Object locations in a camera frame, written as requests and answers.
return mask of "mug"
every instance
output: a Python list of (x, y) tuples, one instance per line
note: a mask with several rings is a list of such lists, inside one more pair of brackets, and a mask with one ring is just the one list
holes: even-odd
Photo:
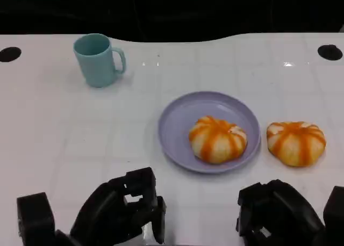
[[(110, 39), (102, 34), (88, 34), (74, 42), (74, 53), (87, 84), (96, 88), (111, 85), (125, 72), (126, 61), (120, 48), (112, 47)], [(122, 70), (116, 70), (112, 51), (119, 54)]]

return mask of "white table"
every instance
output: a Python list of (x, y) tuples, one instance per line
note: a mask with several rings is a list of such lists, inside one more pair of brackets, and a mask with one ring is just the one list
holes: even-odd
[[(19, 59), (0, 63), (0, 244), (21, 245), (16, 198), (46, 192), (56, 227), (69, 232), (101, 183), (151, 166), (167, 204), (166, 242), (242, 245), (235, 231), (239, 190), (281, 179), (322, 212), (344, 185), (344, 58), (317, 49), (342, 34), (246, 34), (191, 44), (113, 39), (127, 57), (126, 77), (105, 89), (86, 86), (72, 45), (79, 35), (3, 35)], [(262, 145), (252, 163), (221, 176), (191, 173), (167, 160), (156, 137), (162, 109), (191, 91), (238, 97), (256, 114)], [(327, 139), (314, 167), (291, 169), (267, 150), (272, 121), (315, 122)]]

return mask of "mug handle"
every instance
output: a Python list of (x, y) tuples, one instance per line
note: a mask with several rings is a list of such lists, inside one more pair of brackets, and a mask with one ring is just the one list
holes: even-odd
[(126, 63), (126, 60), (125, 60), (124, 52), (123, 52), (122, 49), (117, 48), (117, 47), (113, 47), (113, 48), (112, 48), (112, 51), (117, 52), (117, 53), (119, 54), (119, 56), (120, 56), (120, 60), (121, 60), (121, 62), (122, 62), (122, 66), (123, 66), (123, 67), (122, 67), (122, 70), (119, 70), (118, 72), (119, 72), (120, 74), (122, 74), (122, 73), (124, 73), (125, 70), (127, 69), (127, 63)]

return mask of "white tile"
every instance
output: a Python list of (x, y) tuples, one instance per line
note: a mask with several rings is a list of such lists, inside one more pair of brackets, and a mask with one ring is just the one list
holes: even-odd
[(316, 66), (321, 89), (326, 93), (344, 93), (342, 66)]
[(116, 97), (114, 119), (120, 121), (147, 121), (156, 110), (157, 98), (152, 93), (125, 91)]
[(232, 65), (234, 60), (233, 44), (202, 46), (199, 49), (200, 64)]
[(190, 92), (196, 90), (193, 66), (163, 66), (160, 70), (163, 92)]
[(0, 128), (6, 134), (0, 138), (0, 157), (8, 161), (54, 161), (67, 134), (67, 125), (56, 122), (5, 122)]
[(339, 138), (340, 150), (344, 152), (344, 127), (336, 127), (336, 132)]
[(270, 39), (270, 46), (274, 62), (279, 66), (286, 63), (302, 65), (307, 64), (305, 42), (301, 38), (274, 38)]
[(287, 111), (285, 121), (306, 121), (320, 127), (327, 124), (326, 112), (320, 96), (288, 95), (284, 99)]
[(264, 38), (236, 38), (234, 48), (237, 64), (263, 65), (271, 62)]
[(162, 111), (165, 107), (167, 107), (172, 101), (184, 96), (184, 92), (173, 92), (173, 93), (162, 93), (161, 97), (159, 98), (160, 102), (160, 111)]
[(52, 201), (60, 205), (81, 206), (103, 182), (102, 168), (102, 163), (63, 163)]
[(316, 91), (314, 77), (307, 65), (277, 67), (281, 88), (287, 93), (311, 93)]
[(135, 69), (127, 85), (135, 92), (155, 93), (157, 90), (157, 70), (157, 66), (140, 65)]
[(218, 91), (228, 95), (238, 94), (237, 74), (231, 67), (201, 66), (200, 89)]
[(326, 95), (328, 115), (335, 125), (344, 125), (344, 100), (341, 96)]
[(51, 177), (55, 165), (50, 162), (35, 160), (2, 160), (0, 171), (0, 190), (4, 200), (15, 200), (17, 197), (46, 192), (49, 194)]
[(104, 156), (110, 124), (80, 123), (71, 128), (66, 155)]
[(119, 124), (112, 141), (112, 156), (140, 158), (149, 154), (149, 141), (146, 137), (147, 124), (144, 122), (124, 122)]
[(281, 100), (276, 96), (243, 94), (240, 99), (253, 111), (262, 128), (283, 120)]
[(106, 180), (125, 176), (127, 172), (149, 167), (149, 163), (145, 160), (124, 161), (122, 159), (110, 159), (107, 169)]
[[(155, 47), (132, 47), (124, 46), (123, 48), (128, 72), (134, 70), (137, 66), (141, 66), (143, 63), (146, 66), (151, 66), (157, 59), (159, 49)], [(119, 57), (115, 56), (116, 63), (120, 64)]]
[(194, 63), (196, 59), (196, 50), (192, 46), (169, 45), (163, 47), (160, 59), (165, 64)]
[(200, 226), (203, 245), (243, 246), (243, 240), (235, 230), (239, 206), (209, 207), (200, 213)]
[(276, 93), (278, 75), (272, 66), (238, 67), (240, 91), (244, 93)]
[(169, 209), (166, 209), (167, 215), (173, 215), (169, 218), (170, 224), (167, 224), (168, 230), (175, 232), (174, 243), (176, 245), (205, 245), (202, 241), (201, 230), (201, 209), (191, 208), (177, 208), (176, 211), (168, 213)]
[(89, 90), (75, 106), (74, 121), (110, 121), (116, 97), (109, 90)]
[(80, 208), (81, 205), (78, 207), (59, 207), (52, 205), (55, 227), (65, 234), (69, 234)]

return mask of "black hole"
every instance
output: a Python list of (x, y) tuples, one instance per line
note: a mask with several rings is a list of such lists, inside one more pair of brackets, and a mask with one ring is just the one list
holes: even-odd
[(323, 45), (318, 48), (318, 54), (329, 61), (337, 61), (343, 57), (342, 51), (335, 45)]
[(0, 62), (11, 62), (19, 58), (22, 50), (18, 47), (8, 47), (0, 51)]

